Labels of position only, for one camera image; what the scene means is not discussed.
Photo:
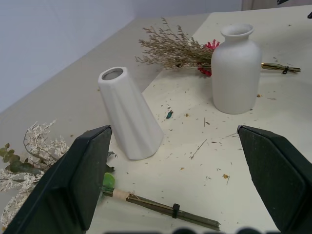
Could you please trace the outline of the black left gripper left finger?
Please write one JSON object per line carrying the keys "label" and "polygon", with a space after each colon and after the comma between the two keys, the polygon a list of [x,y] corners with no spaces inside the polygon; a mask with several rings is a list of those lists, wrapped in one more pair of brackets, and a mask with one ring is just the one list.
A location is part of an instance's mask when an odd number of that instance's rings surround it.
{"label": "black left gripper left finger", "polygon": [[75,139],[40,179],[6,234],[84,234],[90,228],[106,173],[110,126]]}

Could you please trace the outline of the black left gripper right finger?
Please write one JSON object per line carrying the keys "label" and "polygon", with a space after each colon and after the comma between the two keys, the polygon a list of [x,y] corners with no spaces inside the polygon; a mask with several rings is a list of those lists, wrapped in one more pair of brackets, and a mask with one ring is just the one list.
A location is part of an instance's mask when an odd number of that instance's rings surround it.
{"label": "black left gripper right finger", "polygon": [[253,184],[283,234],[312,232],[312,164],[283,136],[237,129]]}

